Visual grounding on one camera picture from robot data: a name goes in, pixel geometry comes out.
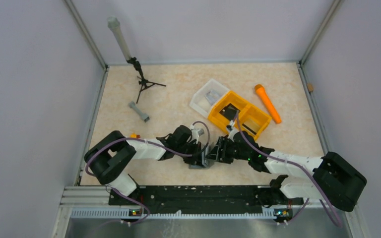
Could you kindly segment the grey plastic bolt tool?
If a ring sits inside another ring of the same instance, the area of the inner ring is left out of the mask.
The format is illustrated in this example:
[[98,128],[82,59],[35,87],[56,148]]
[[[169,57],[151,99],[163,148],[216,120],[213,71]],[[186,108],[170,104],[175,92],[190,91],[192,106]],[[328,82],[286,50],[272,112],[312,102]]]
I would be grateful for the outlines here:
[[128,106],[134,110],[140,117],[140,119],[142,121],[144,121],[145,123],[147,123],[149,120],[150,120],[150,117],[148,114],[144,113],[143,111],[141,111],[135,104],[135,102],[131,101],[129,102]]

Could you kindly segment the yellow toy brick car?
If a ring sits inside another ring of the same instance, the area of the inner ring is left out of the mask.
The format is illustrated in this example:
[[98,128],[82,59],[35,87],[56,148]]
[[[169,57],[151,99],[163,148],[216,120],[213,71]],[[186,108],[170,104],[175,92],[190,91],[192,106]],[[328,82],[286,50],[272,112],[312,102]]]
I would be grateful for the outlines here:
[[132,133],[130,135],[131,138],[140,138],[140,135],[139,134],[136,134],[136,133]]

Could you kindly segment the yellow plastic bin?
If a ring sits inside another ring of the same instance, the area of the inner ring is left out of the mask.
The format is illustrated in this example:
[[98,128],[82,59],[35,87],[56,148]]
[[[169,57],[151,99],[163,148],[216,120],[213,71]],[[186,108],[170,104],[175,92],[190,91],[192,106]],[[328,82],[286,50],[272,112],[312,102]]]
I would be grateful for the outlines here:
[[208,120],[221,129],[224,133],[228,134],[229,132],[226,129],[226,126],[229,124],[225,117],[223,117],[219,112],[227,106],[229,103],[235,105],[240,111],[236,114],[234,120],[236,121],[236,127],[240,127],[243,131],[247,132],[242,123],[246,119],[252,119],[260,125],[260,130],[256,135],[247,132],[255,140],[257,140],[260,134],[268,127],[272,118],[264,111],[260,110],[258,107],[247,101],[246,99],[239,96],[234,91],[229,91],[212,109],[211,113],[208,116]]

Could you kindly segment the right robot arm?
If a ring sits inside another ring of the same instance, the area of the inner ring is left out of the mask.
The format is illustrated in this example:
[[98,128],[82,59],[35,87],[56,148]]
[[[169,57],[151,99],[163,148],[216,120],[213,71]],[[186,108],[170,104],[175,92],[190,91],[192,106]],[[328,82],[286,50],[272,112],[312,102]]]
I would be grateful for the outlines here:
[[336,152],[322,157],[303,157],[259,146],[247,132],[219,137],[206,158],[230,164],[247,161],[255,171],[276,174],[271,181],[271,198],[285,204],[293,198],[329,201],[335,208],[351,212],[367,179]]

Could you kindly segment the black mini tripod with tube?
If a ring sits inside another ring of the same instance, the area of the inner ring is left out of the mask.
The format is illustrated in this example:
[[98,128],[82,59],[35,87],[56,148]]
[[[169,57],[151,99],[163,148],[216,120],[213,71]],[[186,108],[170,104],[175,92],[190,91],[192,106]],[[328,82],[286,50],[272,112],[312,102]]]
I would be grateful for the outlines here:
[[122,30],[121,30],[119,20],[115,16],[109,16],[107,18],[107,25],[108,25],[108,28],[112,31],[126,62],[128,64],[131,64],[133,66],[133,68],[139,74],[139,76],[137,76],[137,79],[138,79],[138,83],[140,85],[140,90],[138,93],[136,103],[139,102],[140,95],[143,91],[145,91],[145,90],[147,90],[147,89],[149,89],[155,85],[166,87],[167,85],[165,85],[165,84],[149,81],[148,79],[145,78],[140,62],[138,61],[138,59],[136,57],[133,57],[130,53],[130,50],[127,46],[126,40],[125,40],[123,33],[122,33]]

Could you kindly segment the white plastic bin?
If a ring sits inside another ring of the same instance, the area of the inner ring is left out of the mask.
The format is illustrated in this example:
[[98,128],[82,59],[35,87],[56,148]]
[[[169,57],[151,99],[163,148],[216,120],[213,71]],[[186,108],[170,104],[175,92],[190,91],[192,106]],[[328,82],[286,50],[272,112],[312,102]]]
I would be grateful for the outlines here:
[[197,90],[189,106],[204,118],[208,118],[213,107],[230,91],[230,89],[215,79],[210,79]]

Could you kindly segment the grey leather card holder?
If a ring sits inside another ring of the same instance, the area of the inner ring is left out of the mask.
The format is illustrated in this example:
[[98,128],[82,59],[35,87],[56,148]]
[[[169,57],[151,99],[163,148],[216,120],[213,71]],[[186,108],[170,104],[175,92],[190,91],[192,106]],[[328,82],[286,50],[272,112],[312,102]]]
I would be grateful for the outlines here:
[[209,169],[214,165],[214,161],[206,158],[207,150],[199,155],[193,156],[189,164],[189,169]]

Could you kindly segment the black card in yellow bin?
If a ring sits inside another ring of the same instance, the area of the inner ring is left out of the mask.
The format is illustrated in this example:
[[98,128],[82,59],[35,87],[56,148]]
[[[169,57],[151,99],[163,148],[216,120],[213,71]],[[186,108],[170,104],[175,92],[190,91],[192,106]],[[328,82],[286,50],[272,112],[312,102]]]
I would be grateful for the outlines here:
[[228,105],[228,111],[231,113],[231,112],[233,112],[233,113],[238,113],[239,111],[240,111],[240,109],[239,108],[237,108],[235,105],[233,105],[233,104],[229,104]]

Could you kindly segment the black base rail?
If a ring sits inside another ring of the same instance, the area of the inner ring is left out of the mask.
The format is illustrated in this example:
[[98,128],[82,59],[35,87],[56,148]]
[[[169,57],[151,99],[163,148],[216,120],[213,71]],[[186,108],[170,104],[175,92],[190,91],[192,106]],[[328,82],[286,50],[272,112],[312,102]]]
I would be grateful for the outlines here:
[[262,213],[275,205],[302,205],[302,198],[288,199],[277,188],[260,185],[140,186],[130,200],[110,193],[109,205],[133,205],[136,200],[151,214]]

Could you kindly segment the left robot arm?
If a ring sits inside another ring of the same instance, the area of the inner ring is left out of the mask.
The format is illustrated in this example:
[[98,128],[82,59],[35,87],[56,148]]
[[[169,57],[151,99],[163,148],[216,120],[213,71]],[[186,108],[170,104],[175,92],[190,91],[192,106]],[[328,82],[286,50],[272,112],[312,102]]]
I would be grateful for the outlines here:
[[174,132],[155,139],[125,137],[115,130],[104,137],[84,155],[85,172],[97,178],[101,185],[109,186],[120,193],[127,205],[139,199],[137,183],[125,172],[130,161],[152,159],[164,161],[180,156],[189,165],[203,166],[208,146],[199,138],[210,136],[207,129],[180,125]]

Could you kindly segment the black card from holder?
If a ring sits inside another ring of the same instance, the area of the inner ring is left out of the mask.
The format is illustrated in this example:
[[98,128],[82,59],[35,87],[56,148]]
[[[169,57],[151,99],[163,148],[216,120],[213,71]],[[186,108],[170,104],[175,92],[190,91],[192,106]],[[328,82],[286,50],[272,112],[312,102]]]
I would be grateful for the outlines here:
[[228,121],[234,120],[238,109],[231,103],[225,106],[219,113],[225,117]]

